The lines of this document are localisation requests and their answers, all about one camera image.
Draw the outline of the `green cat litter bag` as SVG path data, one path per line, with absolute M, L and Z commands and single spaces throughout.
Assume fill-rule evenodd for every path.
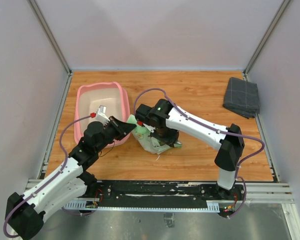
M 143 149 L 147 152 L 160 155 L 161 153 L 172 148 L 167 144 L 161 143 L 156 138 L 150 136 L 150 130 L 144 126 L 140 126 L 137 123 L 137 120 L 134 115 L 131 114 L 129 116 L 127 123 L 136 124 L 136 128 L 131 133 L 133 134 L 135 139 L 140 143 Z

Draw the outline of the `pink litter box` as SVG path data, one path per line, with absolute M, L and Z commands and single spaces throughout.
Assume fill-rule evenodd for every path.
M 127 91 L 117 82 L 99 82 L 82 85 L 76 96 L 74 119 L 83 118 L 105 107 L 107 117 L 114 116 L 125 122 L 130 116 L 130 104 Z

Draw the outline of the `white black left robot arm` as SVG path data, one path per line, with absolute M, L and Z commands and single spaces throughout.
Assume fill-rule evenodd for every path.
M 129 135 L 136 125 L 113 116 L 91 122 L 77 146 L 65 153 L 60 166 L 40 183 L 22 194 L 14 192 L 6 204 L 3 233 L 8 238 L 29 240 L 45 222 L 72 199 L 97 192 L 94 175 L 87 172 L 109 144 Z

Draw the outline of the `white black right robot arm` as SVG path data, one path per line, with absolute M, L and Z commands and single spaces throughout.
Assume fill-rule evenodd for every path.
M 191 135 L 217 151 L 215 164 L 219 168 L 216 194 L 228 200 L 234 194 L 237 164 L 245 143 L 239 126 L 217 125 L 173 106 L 160 99 L 154 107 L 141 104 L 135 111 L 137 124 L 143 129 L 135 137 L 145 150 L 161 154 L 171 148 L 179 148 L 179 134 Z

